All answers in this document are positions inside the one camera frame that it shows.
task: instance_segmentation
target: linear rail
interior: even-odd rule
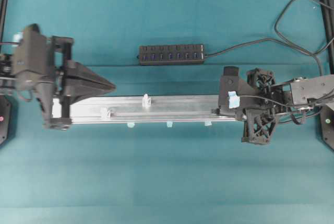
[[[53,102],[53,117],[60,117],[59,100]],[[73,124],[235,121],[214,114],[217,104],[218,95],[94,97],[72,104],[70,118]]]

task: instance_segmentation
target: teal tablecloth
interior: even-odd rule
[[[316,65],[272,43],[201,66],[137,66],[141,44],[204,43],[208,52],[273,35],[289,0],[8,0],[4,40],[25,25],[74,37],[73,58],[117,84],[114,95],[218,92],[224,65],[314,77]],[[298,1],[281,29],[312,50],[320,8]],[[321,56],[327,64],[327,53]],[[242,123],[76,125],[43,129],[36,102],[15,103],[0,148],[0,223],[332,223],[334,152],[318,121],[241,144]]]

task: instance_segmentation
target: black cable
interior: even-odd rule
[[[257,99],[262,99],[262,100],[267,100],[267,101],[271,101],[272,103],[275,103],[277,105],[281,105],[282,107],[286,107],[286,108],[295,108],[295,107],[306,107],[312,104],[315,104],[323,99],[331,99],[334,97],[334,95],[332,95],[334,93],[334,89],[332,89],[328,94],[320,97],[319,99],[316,99],[310,103],[304,103],[304,104],[283,104],[279,101],[276,100],[272,100],[272,99],[268,99],[266,97],[263,96],[258,96],[258,95],[239,95],[239,97],[250,97],[250,98],[257,98]]]
[[[19,42],[0,42],[0,45],[18,45]]]
[[[255,41],[249,41],[249,42],[245,42],[245,43],[241,43],[241,44],[238,44],[238,45],[235,45],[235,46],[232,46],[230,48],[227,48],[227,49],[224,49],[222,51],[219,51],[217,53],[212,53],[212,54],[206,54],[205,55],[205,58],[209,58],[209,57],[214,57],[214,56],[218,56],[218,55],[221,55],[221,54],[224,54],[228,51],[231,51],[233,49],[237,49],[237,48],[241,48],[241,47],[244,47],[244,46],[247,46],[247,45],[253,45],[253,44],[259,44],[261,42],[265,42],[265,41],[272,41],[272,42],[275,42],[275,43],[278,43],[278,44],[282,44],[284,46],[287,46],[289,48],[292,48],[296,51],[299,51],[300,53],[304,54],[304,55],[307,55],[307,56],[310,56],[312,58],[314,58],[314,60],[317,62],[317,65],[318,65],[318,68],[319,68],[319,72],[320,72],[320,75],[322,76],[323,75],[323,67],[321,66],[321,63],[320,63],[320,60],[319,58],[317,57],[318,54],[322,53],[324,50],[326,50],[330,44],[333,43],[334,41],[334,37],[324,46],[322,47],[320,50],[316,51],[316,52],[311,52],[295,43],[293,43],[292,41],[290,41],[289,39],[287,39],[279,30],[278,30],[278,24],[279,22],[281,21],[281,19],[283,18],[284,14],[286,13],[286,11],[288,10],[288,8],[291,6],[291,4],[293,2],[295,2],[296,0],[290,0],[289,3],[285,6],[285,8],[283,9],[283,11],[280,13],[278,19],[276,20],[275,22],[275,26],[274,26],[274,29],[275,29],[275,33],[281,38],[283,39],[284,41],[281,41],[281,40],[278,40],[278,39],[275,39],[275,38],[264,38],[264,39],[260,39],[260,40],[255,40]],[[319,5],[321,6],[324,6],[326,7],[327,9],[330,9],[330,10],[333,10],[334,11],[334,8],[331,7],[331,6],[328,6],[326,5],[325,3],[319,1],[319,0],[311,0],[311,1],[314,1],[316,3],[318,3]]]
[[[313,113],[313,114],[306,115],[305,118],[307,119],[307,118],[311,118],[311,117],[314,117],[314,116],[319,115],[319,114],[321,113],[322,109],[323,109],[323,107],[321,107],[321,108],[319,109],[318,112],[315,112],[315,113]],[[283,125],[283,124],[289,124],[289,123],[291,123],[291,122],[293,122],[293,120],[281,121],[281,122],[279,122],[278,124],[279,124],[279,125]]]

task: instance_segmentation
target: power strip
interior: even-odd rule
[[[203,64],[204,60],[203,44],[142,45],[139,47],[140,65]]]

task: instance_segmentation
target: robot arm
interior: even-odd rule
[[[232,105],[235,92],[240,100]],[[315,108],[328,106],[334,110],[334,75],[316,78],[295,78],[276,83],[273,72],[255,69],[247,73],[247,81],[238,75],[237,67],[225,67],[220,81],[217,113],[235,117],[244,122],[242,142],[268,144],[280,119],[290,117],[288,122],[301,125]]]
[[[28,91],[40,103],[46,128],[67,129],[71,125],[70,105],[85,98],[114,91],[116,86],[80,63],[71,60],[72,38],[47,38],[36,24],[23,30],[23,37],[13,55],[0,61],[0,92]],[[55,66],[55,52],[62,53],[60,67]],[[53,99],[59,98],[62,116],[52,117]]]

